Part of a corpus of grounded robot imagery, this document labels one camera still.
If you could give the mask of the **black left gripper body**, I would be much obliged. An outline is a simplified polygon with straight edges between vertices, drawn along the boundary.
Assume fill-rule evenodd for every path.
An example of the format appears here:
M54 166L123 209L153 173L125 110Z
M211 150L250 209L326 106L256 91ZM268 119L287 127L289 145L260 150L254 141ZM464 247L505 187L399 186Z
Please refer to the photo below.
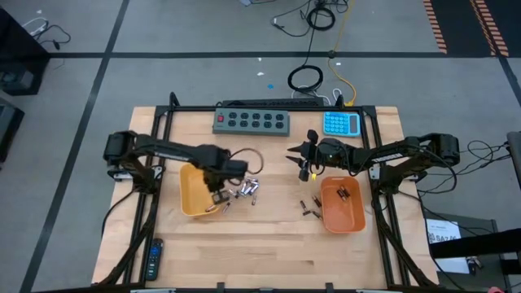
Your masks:
M247 171L248 162L243 160L227 160L219 167L205 168L205 184L209 191L224 188L225 181L242 181Z

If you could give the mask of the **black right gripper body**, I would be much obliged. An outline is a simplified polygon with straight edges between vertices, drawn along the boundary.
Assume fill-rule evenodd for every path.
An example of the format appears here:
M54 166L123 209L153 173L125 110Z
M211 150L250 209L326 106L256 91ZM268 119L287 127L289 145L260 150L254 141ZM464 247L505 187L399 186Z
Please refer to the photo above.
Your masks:
M325 167L349 170L351 164L346 144L334 138L323 138L318 141L318 134L312 129L307 132L307 139L308 141L304 142L305 147L300 153L301 159L305 161L299 172L301 181L309 180L313 166L318 170L318 175L323 173L320 168L325 169Z

